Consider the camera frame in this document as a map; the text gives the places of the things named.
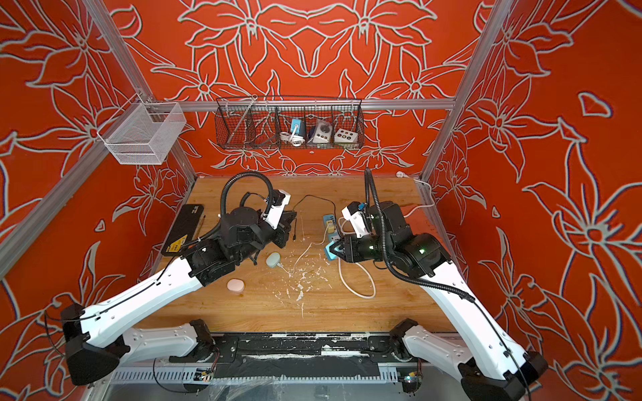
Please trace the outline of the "pink earbud case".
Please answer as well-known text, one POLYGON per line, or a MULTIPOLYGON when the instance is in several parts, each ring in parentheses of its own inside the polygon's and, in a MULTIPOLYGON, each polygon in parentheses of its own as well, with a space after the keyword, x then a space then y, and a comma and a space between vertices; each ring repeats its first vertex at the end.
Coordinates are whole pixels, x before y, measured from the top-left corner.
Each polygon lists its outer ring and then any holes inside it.
POLYGON ((243 293, 244 289, 245 289, 245 282, 241 279, 234 278, 234 279, 230 279, 227 282, 227 290, 229 290, 230 292, 240 294, 240 293, 243 293))

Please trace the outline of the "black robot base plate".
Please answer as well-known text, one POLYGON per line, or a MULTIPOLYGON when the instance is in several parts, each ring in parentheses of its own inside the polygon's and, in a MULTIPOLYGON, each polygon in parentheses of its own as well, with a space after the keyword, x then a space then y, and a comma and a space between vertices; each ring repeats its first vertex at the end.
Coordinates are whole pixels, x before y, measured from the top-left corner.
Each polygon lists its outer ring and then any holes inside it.
POLYGON ((214 332, 214 348, 202 363, 232 363, 244 357, 294 359, 358 357, 376 363, 414 363, 388 332, 214 332))

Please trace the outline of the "teal USB wall charger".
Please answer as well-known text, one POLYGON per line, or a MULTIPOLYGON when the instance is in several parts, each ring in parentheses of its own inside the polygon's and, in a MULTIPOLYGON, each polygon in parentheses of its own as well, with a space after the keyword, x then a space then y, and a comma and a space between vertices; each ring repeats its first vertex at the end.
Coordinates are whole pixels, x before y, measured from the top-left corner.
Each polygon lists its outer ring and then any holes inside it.
POLYGON ((327 257, 327 259, 328 259, 329 261, 336 260, 336 258, 335 258, 331 253, 330 253, 331 251, 337 251, 337 252, 342 252, 342 251, 343 251, 343 249, 329 249, 329 246, 330 246, 331 244, 332 244, 332 243, 328 244, 328 245, 325 247, 325 249, 324 249, 324 250, 325 250, 326 257, 327 257))

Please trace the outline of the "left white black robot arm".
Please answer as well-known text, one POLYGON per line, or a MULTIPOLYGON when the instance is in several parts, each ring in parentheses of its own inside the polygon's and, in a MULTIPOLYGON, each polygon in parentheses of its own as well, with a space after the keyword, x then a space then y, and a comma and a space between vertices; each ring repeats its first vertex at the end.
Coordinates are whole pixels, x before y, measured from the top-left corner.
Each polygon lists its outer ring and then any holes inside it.
POLYGON ((205 362, 216 352, 207 324, 192 320, 177 327, 139 329, 137 324, 169 303, 257 261, 270 243, 283 248, 297 214, 277 207, 264 217, 238 207, 222 216, 211 235, 198 240, 161 272, 114 297, 61 312, 65 361, 77 386, 92 384, 120 364, 169 357, 205 362))

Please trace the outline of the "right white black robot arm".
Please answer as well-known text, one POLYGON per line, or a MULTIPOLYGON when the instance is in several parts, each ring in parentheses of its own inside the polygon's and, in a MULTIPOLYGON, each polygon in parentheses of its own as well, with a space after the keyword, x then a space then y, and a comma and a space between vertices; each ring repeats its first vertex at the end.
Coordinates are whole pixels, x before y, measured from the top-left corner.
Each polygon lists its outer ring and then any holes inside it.
POLYGON ((408 318, 390 332, 396 354, 437 367, 459 381, 471 400, 520 400, 531 395, 530 387, 548 369, 547 361, 499 326, 436 237, 414 233, 394 202, 353 202, 342 215, 354 231, 342 235, 330 252, 343 262, 383 262, 394 277, 421 287, 464 342, 449 342, 408 318))

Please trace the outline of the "mint green earbud case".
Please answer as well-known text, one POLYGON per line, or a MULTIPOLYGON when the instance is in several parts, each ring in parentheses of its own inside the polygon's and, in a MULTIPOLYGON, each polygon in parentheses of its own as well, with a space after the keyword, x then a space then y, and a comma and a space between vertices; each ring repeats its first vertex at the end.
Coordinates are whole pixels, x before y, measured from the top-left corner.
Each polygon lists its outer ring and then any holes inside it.
POLYGON ((281 255, 278 252, 270 253, 266 258, 266 265, 270 268, 282 267, 281 255))

